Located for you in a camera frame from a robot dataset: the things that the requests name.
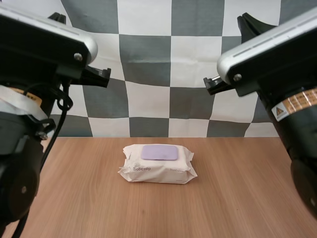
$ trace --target wet wipes package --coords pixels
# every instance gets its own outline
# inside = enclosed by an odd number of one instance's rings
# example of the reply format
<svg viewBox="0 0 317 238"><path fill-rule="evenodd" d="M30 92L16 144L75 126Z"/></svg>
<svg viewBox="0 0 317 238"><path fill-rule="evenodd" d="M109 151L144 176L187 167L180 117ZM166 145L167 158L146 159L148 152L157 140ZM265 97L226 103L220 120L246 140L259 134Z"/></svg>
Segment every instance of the wet wipes package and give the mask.
<svg viewBox="0 0 317 238"><path fill-rule="evenodd" d="M194 153L180 145L135 144L123 153L126 160L118 173L130 182L184 184L197 177L191 165Z"/></svg>

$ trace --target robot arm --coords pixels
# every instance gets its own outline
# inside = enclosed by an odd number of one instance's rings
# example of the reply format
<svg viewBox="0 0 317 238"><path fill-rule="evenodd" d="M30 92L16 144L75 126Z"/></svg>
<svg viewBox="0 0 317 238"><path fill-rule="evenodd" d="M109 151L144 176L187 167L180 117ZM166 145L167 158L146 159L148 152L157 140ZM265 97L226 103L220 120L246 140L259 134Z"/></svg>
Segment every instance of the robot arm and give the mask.
<svg viewBox="0 0 317 238"><path fill-rule="evenodd" d="M109 81L110 69L88 66L98 51L94 39L64 25L65 19L0 3L0 237L17 220L12 237L22 233L40 171L73 105L69 86L107 87ZM57 127L49 118L55 100L62 110ZM53 129L43 153L41 141Z"/></svg>
<svg viewBox="0 0 317 238"><path fill-rule="evenodd" d="M242 43L218 60L208 92L257 92L291 160L295 187L317 217L317 8L278 27L238 18Z"/></svg>

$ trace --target orange label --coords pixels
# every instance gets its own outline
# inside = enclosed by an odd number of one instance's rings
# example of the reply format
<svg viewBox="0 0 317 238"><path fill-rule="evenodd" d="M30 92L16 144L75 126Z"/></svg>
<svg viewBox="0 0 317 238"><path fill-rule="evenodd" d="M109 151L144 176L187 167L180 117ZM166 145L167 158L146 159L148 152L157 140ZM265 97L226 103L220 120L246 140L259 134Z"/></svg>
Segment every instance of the orange label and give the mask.
<svg viewBox="0 0 317 238"><path fill-rule="evenodd" d="M283 101L284 106L289 114L300 111L304 108L311 107L317 104L317 89L310 89L298 94L295 94Z"/></svg>
<svg viewBox="0 0 317 238"><path fill-rule="evenodd" d="M277 121L302 109L317 105L317 88L293 95L272 108Z"/></svg>
<svg viewBox="0 0 317 238"><path fill-rule="evenodd" d="M20 93L20 94L23 94L24 91L21 90L21 89L18 89L18 88L11 88L13 91L17 92L17 93ZM42 99L39 98L38 96L35 96L34 94L32 93L27 93L26 96L29 98L29 99L32 99L34 102L36 102L39 106L42 104Z"/></svg>

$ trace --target white plastic wrapper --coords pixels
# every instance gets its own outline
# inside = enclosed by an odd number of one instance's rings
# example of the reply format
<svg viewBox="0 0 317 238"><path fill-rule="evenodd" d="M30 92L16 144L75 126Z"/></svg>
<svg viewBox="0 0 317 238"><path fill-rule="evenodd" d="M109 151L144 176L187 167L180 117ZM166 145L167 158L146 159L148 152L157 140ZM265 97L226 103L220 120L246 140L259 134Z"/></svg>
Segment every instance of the white plastic wrapper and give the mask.
<svg viewBox="0 0 317 238"><path fill-rule="evenodd" d="M135 144L123 149L126 156L123 167L118 172L129 182L160 182L185 184L197 177L191 165L194 153L180 145L177 147L178 159L175 161L144 160L141 158L144 144Z"/></svg>

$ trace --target gray and white checkered cloth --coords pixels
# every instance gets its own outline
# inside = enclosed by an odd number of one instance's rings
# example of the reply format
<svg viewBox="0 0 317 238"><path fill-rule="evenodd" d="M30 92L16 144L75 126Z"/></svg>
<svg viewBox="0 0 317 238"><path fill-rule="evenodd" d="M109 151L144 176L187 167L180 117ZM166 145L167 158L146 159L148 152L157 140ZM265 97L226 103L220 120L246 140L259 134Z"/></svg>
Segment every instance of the gray and white checkered cloth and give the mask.
<svg viewBox="0 0 317 238"><path fill-rule="evenodd" d="M278 25L316 0L3 0L38 15L54 11L91 32L91 64L111 68L108 88L70 87L74 101L60 136L277 136L256 93L210 96L203 78L241 42L245 12ZM59 120L55 105L52 118Z"/></svg>

